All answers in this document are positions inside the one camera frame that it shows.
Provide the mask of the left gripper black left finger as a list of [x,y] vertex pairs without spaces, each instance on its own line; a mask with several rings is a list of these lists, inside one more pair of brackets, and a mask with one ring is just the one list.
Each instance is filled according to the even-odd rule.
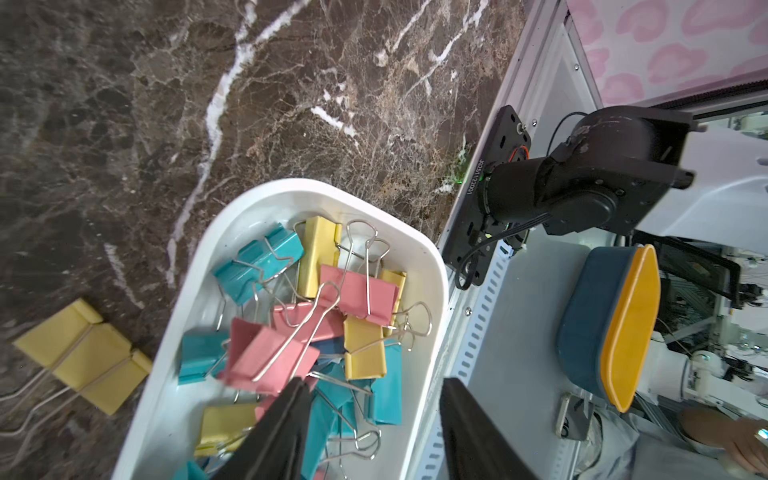
[[293,378],[213,479],[300,479],[311,402]]

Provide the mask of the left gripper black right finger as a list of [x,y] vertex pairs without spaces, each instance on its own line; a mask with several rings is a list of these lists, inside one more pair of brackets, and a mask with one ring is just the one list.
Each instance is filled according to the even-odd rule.
[[458,378],[444,379],[439,410],[450,479],[537,478]]

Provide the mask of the pink binder clip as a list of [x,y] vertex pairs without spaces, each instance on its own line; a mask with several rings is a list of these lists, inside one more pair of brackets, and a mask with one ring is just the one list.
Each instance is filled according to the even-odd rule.
[[276,356],[287,338],[269,326],[234,318],[225,368],[217,378],[237,390],[278,395],[293,377],[305,378],[320,354],[292,340]]

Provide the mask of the yellow binder clip cluster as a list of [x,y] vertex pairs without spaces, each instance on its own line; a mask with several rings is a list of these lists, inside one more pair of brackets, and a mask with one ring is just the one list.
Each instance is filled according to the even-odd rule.
[[342,225],[322,216],[307,219],[301,236],[304,255],[299,262],[297,292],[315,298],[320,286],[322,265],[336,266],[340,257],[337,247],[342,239]]

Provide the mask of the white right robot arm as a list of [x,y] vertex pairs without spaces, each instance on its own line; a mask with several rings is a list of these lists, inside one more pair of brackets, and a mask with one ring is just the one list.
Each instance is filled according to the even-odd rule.
[[767,142],[692,114],[614,106],[545,157],[494,167],[484,213],[550,235],[599,228],[767,251]]

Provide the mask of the person hand outside cell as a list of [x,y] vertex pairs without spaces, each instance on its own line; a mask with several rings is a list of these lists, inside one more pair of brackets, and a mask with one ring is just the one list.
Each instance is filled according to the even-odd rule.
[[746,471],[767,476],[767,447],[756,437],[767,429],[765,420],[731,419],[715,409],[696,407],[685,409],[680,423],[691,439],[723,449]]

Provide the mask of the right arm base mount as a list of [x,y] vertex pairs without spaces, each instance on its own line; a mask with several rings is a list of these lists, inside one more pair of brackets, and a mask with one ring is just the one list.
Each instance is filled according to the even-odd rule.
[[494,245],[470,254],[482,241],[509,228],[496,219],[490,208],[490,178],[498,167],[529,156],[530,136],[510,105],[501,107],[480,151],[476,165],[469,169],[466,192],[458,197],[458,210],[447,230],[442,249],[444,262],[455,271],[454,283],[461,290],[480,286],[491,264]]

